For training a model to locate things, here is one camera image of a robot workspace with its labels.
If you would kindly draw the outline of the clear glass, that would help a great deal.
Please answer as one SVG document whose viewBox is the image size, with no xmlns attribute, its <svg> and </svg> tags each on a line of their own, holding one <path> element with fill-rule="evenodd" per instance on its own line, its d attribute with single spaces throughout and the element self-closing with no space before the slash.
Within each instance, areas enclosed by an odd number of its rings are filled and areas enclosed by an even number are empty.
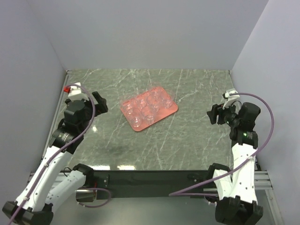
<svg viewBox="0 0 300 225">
<path fill-rule="evenodd" d="M 142 116 L 145 122 L 151 125 L 155 122 L 156 112 L 151 107 L 146 106 L 142 109 Z"/>
<path fill-rule="evenodd" d="M 142 124 L 141 111 L 138 108 L 131 108 L 127 111 L 127 118 L 132 127 L 137 128 Z"/>
<path fill-rule="evenodd" d="M 157 84 L 150 84 L 150 85 L 148 85 L 147 89 L 148 89 L 148 96 L 150 96 L 150 95 L 159 96 L 160 93 L 162 92 L 162 87 Z"/>
<path fill-rule="evenodd" d="M 158 112 L 161 107 L 160 97 L 156 93 L 150 94 L 147 97 L 147 103 L 149 107 L 151 107 L 151 109 L 154 110 L 155 112 Z"/>
<path fill-rule="evenodd" d="M 136 107 L 139 109 L 144 108 L 147 105 L 147 94 L 139 94 L 135 97 Z"/>
<path fill-rule="evenodd" d="M 120 110 L 123 115 L 126 115 L 129 110 L 134 108 L 135 99 L 132 96 L 124 96 L 120 99 Z"/>
<path fill-rule="evenodd" d="M 162 92 L 161 95 L 162 106 L 165 109 L 169 109 L 173 105 L 173 94 Z"/>
</svg>

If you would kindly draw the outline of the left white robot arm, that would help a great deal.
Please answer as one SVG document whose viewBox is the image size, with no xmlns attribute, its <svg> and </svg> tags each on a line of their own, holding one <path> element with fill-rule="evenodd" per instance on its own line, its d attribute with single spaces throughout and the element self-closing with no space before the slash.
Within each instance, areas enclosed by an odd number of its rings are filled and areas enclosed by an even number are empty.
<svg viewBox="0 0 300 225">
<path fill-rule="evenodd" d="M 73 167 L 69 175 L 56 187 L 52 187 L 63 166 L 73 156 L 93 120 L 108 112 L 106 99 L 93 92 L 89 95 L 68 95 L 64 117 L 53 132 L 46 154 L 34 176 L 13 202 L 7 201 L 2 211 L 10 219 L 9 224 L 48 225 L 54 211 L 77 189 L 94 190 L 94 170 L 83 164 Z"/>
</svg>

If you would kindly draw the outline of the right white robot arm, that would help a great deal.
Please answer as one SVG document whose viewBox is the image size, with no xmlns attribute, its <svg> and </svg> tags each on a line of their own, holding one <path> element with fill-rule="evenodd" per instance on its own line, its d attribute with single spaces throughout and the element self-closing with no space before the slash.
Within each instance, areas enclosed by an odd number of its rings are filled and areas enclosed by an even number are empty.
<svg viewBox="0 0 300 225">
<path fill-rule="evenodd" d="M 255 156 L 258 135 L 255 120 L 261 109 L 245 102 L 238 113 L 235 106 L 213 105 L 207 112 L 211 124 L 227 124 L 232 141 L 233 169 L 213 163 L 206 181 L 217 187 L 215 219 L 224 225 L 255 225 L 263 216 L 255 193 Z"/>
</svg>

